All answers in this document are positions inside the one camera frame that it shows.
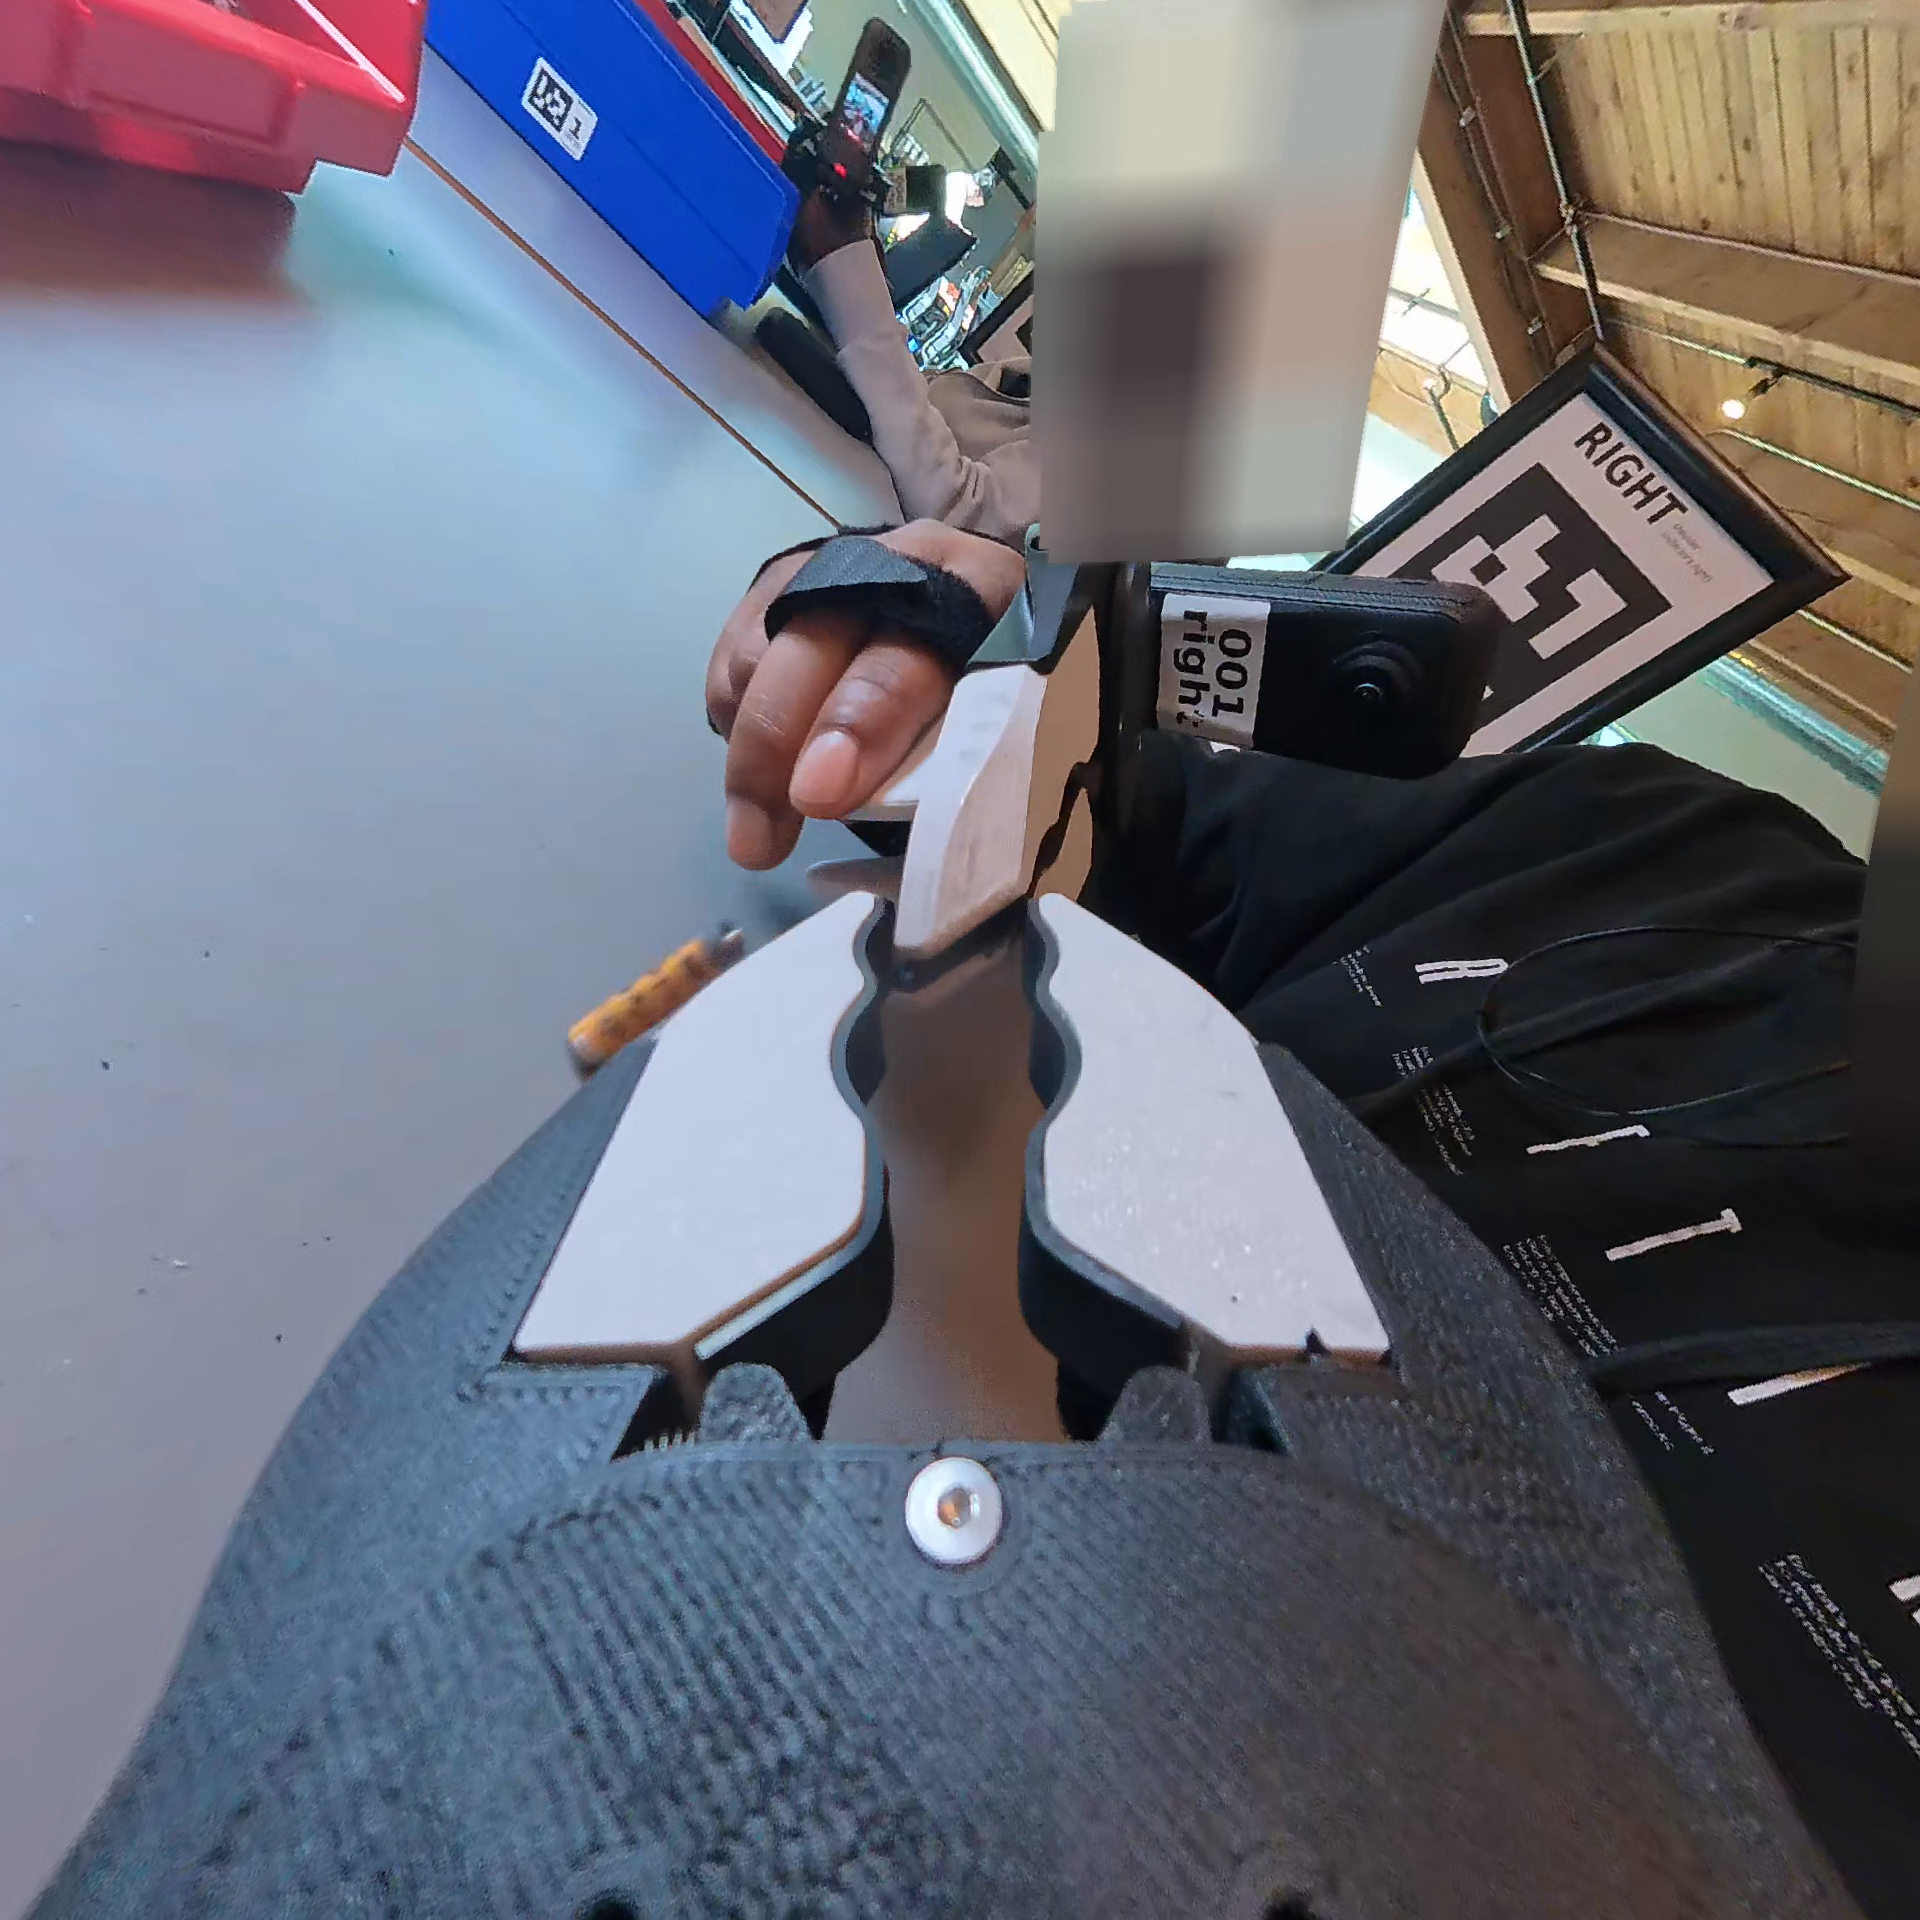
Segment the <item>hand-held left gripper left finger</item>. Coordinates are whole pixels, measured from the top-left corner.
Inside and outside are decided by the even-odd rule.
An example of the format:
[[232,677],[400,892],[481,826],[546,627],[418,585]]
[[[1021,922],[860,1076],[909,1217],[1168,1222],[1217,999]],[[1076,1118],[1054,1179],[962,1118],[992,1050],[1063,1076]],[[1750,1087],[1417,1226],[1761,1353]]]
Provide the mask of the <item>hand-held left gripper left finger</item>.
[[672,1014],[512,1337],[532,1365],[831,1395],[894,1303],[871,1105],[894,907],[852,892]]

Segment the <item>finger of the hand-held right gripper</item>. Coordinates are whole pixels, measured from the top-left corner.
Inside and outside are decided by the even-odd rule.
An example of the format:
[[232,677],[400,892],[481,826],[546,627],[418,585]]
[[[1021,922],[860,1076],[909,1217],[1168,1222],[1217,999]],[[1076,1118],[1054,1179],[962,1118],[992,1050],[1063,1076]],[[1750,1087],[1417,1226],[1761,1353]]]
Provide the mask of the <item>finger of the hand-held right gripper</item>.
[[1110,826],[1110,767],[1103,758],[1068,764],[1040,756],[1031,775],[1031,899],[1081,900],[1096,868],[1100,835]]
[[959,679],[918,767],[895,899],[895,956],[932,963],[1024,894],[1040,718],[1029,662]]

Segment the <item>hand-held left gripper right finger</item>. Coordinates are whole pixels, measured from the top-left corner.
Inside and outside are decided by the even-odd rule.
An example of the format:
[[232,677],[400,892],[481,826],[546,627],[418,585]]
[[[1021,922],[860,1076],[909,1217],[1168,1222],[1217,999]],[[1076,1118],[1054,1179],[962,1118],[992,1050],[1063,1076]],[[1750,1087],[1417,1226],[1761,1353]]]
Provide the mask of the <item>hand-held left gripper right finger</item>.
[[1064,895],[1026,917],[1020,1305],[1068,1373],[1237,1373],[1389,1335],[1255,1037]]

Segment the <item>yellow black battery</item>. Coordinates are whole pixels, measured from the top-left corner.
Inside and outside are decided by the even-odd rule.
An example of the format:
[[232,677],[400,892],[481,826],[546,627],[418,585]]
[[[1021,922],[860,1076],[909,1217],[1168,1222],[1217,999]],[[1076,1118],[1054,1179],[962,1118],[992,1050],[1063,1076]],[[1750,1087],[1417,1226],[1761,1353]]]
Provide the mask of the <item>yellow black battery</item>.
[[598,1071],[625,1045],[650,1034],[727,973],[745,951],[743,931],[719,926],[674,948],[630,986],[598,1001],[567,1028],[567,1055],[576,1071]]

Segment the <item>red plastic bin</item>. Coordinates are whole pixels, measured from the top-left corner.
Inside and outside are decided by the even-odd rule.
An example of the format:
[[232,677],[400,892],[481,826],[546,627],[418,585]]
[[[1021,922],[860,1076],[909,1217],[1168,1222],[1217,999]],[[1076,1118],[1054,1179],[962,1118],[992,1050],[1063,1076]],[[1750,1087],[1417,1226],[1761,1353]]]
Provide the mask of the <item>red plastic bin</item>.
[[1,138],[284,195],[385,177],[422,44],[422,2],[5,2]]

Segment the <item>black hand-held device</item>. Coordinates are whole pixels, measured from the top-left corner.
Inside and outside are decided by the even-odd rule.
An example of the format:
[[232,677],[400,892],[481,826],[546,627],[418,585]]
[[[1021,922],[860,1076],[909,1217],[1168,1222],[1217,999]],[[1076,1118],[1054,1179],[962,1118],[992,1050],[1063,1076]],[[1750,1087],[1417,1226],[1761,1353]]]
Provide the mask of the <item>black hand-held device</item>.
[[785,139],[781,173],[802,197],[821,193],[841,205],[884,213],[889,195],[879,145],[909,75],[905,38],[879,15],[856,37],[848,74],[825,119],[798,123]]

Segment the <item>person's right hand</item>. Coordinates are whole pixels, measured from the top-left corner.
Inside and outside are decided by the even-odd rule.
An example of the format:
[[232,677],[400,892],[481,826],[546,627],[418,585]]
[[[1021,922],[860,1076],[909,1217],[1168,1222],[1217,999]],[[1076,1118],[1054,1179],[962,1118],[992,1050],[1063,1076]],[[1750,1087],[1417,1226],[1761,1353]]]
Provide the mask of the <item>person's right hand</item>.
[[944,716],[956,675],[926,645],[869,615],[765,610],[815,542],[767,557],[710,649],[703,707],[727,740],[727,854],[765,873],[807,821],[841,821],[892,785]]

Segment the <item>black-white marker sign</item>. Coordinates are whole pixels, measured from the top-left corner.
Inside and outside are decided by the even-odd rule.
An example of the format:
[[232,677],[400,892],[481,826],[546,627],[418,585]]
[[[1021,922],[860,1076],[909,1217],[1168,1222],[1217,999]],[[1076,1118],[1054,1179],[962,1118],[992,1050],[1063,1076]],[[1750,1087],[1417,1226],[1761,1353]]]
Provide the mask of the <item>black-white marker sign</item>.
[[1590,347],[1319,563],[1505,617],[1468,756],[1614,725],[1834,589],[1834,557]]

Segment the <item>blue plastic bin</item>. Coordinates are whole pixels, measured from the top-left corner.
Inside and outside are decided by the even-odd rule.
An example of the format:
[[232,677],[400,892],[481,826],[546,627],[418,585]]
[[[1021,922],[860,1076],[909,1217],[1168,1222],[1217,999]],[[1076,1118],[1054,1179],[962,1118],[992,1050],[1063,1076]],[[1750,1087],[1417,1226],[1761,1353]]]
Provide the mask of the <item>blue plastic bin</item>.
[[665,5],[432,2],[422,42],[700,316],[762,299],[799,193]]

